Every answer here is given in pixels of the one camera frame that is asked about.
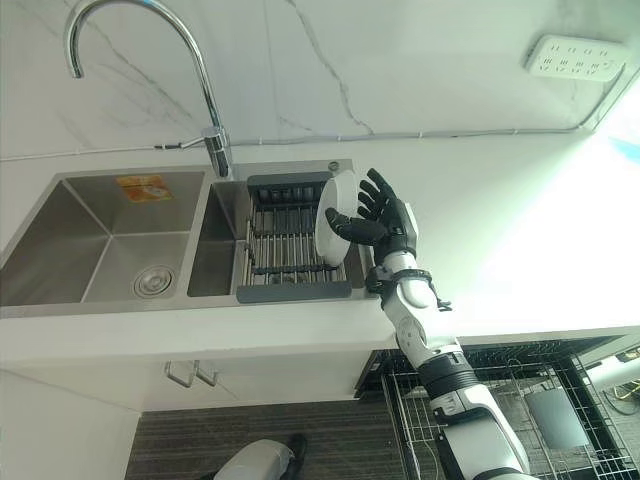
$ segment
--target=white countertop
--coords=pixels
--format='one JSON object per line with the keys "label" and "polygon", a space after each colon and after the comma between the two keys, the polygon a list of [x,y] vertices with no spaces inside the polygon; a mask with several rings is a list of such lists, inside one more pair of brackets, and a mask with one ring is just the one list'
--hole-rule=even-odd
{"label": "white countertop", "polygon": [[[351,158],[410,202],[419,261],[463,343],[640,331],[640,165],[575,135],[236,149],[236,162]],[[203,150],[0,162],[0,248],[53,174],[206,164]],[[393,347],[376,300],[0,319],[0,365]]]}

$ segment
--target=wire rack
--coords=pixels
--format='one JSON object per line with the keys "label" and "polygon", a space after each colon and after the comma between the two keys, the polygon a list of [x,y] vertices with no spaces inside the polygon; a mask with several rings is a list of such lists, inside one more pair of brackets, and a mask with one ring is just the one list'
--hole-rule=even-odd
{"label": "wire rack", "polygon": [[252,209],[243,285],[346,281],[344,264],[332,267],[316,253],[316,207]]}
{"label": "wire rack", "polygon": [[[628,448],[575,355],[559,355],[544,349],[533,354],[526,350],[501,349],[471,352],[467,356],[520,438],[529,457],[531,475],[544,480],[638,478]],[[567,450],[546,446],[525,396],[557,388],[569,397],[590,440],[589,445]],[[389,395],[396,400],[396,421],[400,424],[397,427],[402,431],[397,440],[405,445],[407,477],[443,479],[434,441],[441,428],[433,418],[418,375],[392,372],[385,393],[388,400]]]}

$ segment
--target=white marble backsplash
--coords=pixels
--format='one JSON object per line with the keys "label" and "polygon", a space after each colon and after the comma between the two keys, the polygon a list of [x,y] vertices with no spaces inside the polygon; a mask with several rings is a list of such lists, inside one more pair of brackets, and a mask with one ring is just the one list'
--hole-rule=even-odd
{"label": "white marble backsplash", "polygon": [[[543,33],[625,41],[635,0],[164,0],[203,52],[233,140],[565,128],[599,83],[532,77]],[[62,35],[74,0],[1,0],[0,157],[172,143],[209,124],[177,33],[131,5],[94,13],[83,80]]]}

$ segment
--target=faucet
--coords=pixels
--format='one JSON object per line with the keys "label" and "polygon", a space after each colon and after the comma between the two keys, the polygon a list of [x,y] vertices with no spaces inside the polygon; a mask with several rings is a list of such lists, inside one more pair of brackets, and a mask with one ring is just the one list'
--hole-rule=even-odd
{"label": "faucet", "polygon": [[65,56],[71,76],[73,78],[82,78],[84,76],[78,58],[78,36],[80,35],[80,29],[89,15],[109,3],[129,3],[144,7],[166,20],[174,30],[178,32],[182,40],[184,40],[189,52],[191,52],[191,57],[193,58],[193,63],[198,75],[198,81],[200,82],[202,94],[207,103],[209,116],[213,124],[212,127],[205,128],[202,131],[202,140],[207,147],[211,164],[218,176],[227,177],[229,175],[229,164],[231,163],[229,137],[220,121],[220,115],[218,114],[216,101],[213,98],[213,89],[211,88],[209,75],[207,74],[204,60],[202,59],[202,53],[200,53],[200,48],[196,40],[185,24],[182,23],[182,20],[162,3],[155,0],[93,0],[84,2],[82,6],[76,6],[69,14],[64,35]]}

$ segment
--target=metal shelf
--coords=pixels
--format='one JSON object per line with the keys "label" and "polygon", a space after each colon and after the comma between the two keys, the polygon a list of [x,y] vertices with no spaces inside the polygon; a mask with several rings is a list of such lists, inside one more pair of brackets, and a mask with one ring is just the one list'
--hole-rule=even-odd
{"label": "metal shelf", "polygon": [[[575,355],[548,345],[539,348],[471,352],[478,378],[489,388],[520,438],[531,466],[531,475],[544,480],[635,480],[638,478],[629,449],[616,429],[584,367]],[[417,480],[441,480],[435,436],[440,426],[429,409],[426,391],[415,372],[395,372],[383,383],[395,422],[398,441],[404,446],[405,473]],[[563,389],[569,397],[590,444],[568,450],[546,446],[531,416],[525,395]]]}

